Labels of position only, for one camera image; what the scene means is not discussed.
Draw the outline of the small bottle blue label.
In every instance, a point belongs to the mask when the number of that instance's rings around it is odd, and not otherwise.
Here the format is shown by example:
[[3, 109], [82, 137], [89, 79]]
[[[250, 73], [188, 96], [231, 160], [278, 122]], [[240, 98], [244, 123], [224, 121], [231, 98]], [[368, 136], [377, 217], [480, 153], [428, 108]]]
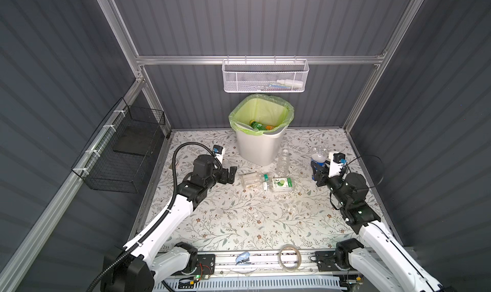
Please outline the small bottle blue label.
[[318, 170], [318, 166], [325, 169], [327, 168], [327, 160], [329, 153], [326, 148], [322, 146], [315, 146], [310, 151], [311, 154], [311, 168], [312, 168], [312, 179], [315, 179], [315, 174]]

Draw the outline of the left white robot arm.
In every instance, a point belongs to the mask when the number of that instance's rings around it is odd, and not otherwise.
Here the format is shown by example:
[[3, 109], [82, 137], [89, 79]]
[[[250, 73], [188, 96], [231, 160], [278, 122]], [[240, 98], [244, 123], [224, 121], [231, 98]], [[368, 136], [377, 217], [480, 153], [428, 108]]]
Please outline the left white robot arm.
[[98, 284], [101, 291], [152, 291], [155, 284], [180, 271], [192, 273], [197, 264], [195, 247], [180, 242], [159, 254], [174, 230], [205, 200], [218, 183], [235, 181], [237, 167], [226, 169], [212, 155], [199, 155], [193, 171], [175, 185], [169, 204], [136, 237], [121, 249], [106, 254], [101, 274], [88, 288]]

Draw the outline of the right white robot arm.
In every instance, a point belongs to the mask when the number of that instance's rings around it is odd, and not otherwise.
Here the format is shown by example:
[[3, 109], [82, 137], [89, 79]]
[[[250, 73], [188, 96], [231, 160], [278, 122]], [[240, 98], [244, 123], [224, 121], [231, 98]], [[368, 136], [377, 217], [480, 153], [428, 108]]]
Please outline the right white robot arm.
[[444, 291], [393, 237], [381, 217], [368, 205], [368, 186], [363, 175], [350, 173], [343, 162], [311, 162], [313, 180], [327, 187], [339, 205], [345, 223], [357, 238], [337, 243], [333, 255], [340, 270], [357, 270], [379, 291]]

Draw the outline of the clear square bottle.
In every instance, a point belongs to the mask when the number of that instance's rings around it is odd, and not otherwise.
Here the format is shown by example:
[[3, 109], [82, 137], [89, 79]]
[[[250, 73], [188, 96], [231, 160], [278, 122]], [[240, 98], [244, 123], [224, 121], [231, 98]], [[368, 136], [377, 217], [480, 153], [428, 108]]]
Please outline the clear square bottle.
[[268, 181], [269, 181], [268, 173], [253, 172], [253, 173], [243, 174], [240, 177], [240, 182], [243, 188], [262, 185], [264, 182], [268, 182]]

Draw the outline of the green label square bottle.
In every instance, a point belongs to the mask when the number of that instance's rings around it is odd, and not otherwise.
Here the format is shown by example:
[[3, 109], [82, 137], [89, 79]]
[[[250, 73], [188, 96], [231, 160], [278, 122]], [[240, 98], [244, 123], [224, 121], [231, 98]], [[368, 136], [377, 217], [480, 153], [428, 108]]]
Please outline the green label square bottle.
[[294, 189], [294, 183], [291, 178], [271, 177], [268, 174], [263, 175], [263, 188], [271, 192], [289, 192]]

